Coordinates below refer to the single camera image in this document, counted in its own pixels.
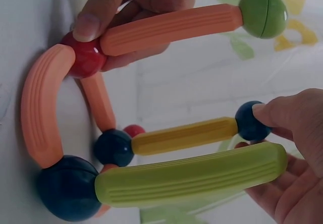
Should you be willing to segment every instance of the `white surface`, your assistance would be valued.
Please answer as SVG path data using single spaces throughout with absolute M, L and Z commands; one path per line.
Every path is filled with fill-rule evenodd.
M 39 169 L 24 147 L 19 103 L 30 66 L 68 32 L 79 9 L 75 6 L 85 1 L 0 0 L 0 223 L 65 223 L 47 211 L 34 193 L 33 180 Z M 136 119 L 135 73 L 135 66 L 130 66 L 104 75 L 118 123 L 123 127 Z M 90 160 L 99 169 L 89 149 L 97 132 L 92 131 L 84 98 L 72 79 L 62 84 L 57 115 L 65 153 Z M 136 208 L 112 209 L 84 223 L 136 224 L 139 213 Z

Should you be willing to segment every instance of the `yellow stick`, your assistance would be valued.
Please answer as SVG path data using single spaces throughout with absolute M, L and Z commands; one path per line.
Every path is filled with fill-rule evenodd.
M 132 139 L 138 155 L 153 155 L 229 139 L 238 133 L 234 118 L 198 122 L 165 130 L 143 133 Z

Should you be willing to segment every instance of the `green ball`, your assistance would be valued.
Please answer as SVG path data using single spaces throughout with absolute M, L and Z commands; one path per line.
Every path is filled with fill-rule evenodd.
M 258 38 L 274 38 L 286 28 L 287 9 L 282 0 L 240 0 L 243 28 Z

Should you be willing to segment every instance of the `red ball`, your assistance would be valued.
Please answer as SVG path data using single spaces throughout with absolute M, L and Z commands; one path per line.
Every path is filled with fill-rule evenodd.
M 74 39 L 72 32 L 67 33 L 61 44 L 70 46 L 75 52 L 75 63 L 69 75 L 75 78 L 86 78 L 100 71 L 106 62 L 99 39 L 90 42 L 79 42 Z
M 143 129 L 139 125 L 129 125 L 125 129 L 123 129 L 124 132 L 128 133 L 131 137 L 135 137 L 141 133 L 145 133 L 145 129 Z

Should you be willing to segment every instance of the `hand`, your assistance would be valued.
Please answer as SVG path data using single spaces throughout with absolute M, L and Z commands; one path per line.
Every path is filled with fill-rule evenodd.
M 117 13 L 120 5 L 129 2 Z M 74 38 L 91 41 L 102 35 L 107 28 L 167 12 L 185 10 L 194 6 L 195 0 L 88 0 L 79 14 Z M 162 53 L 168 47 L 160 45 L 117 57 L 108 57 L 102 71 L 126 66 L 134 61 Z
M 273 133 L 294 141 L 305 160 L 289 155 L 284 174 L 246 192 L 277 223 L 323 223 L 323 90 L 279 97 L 255 105 L 253 113 Z

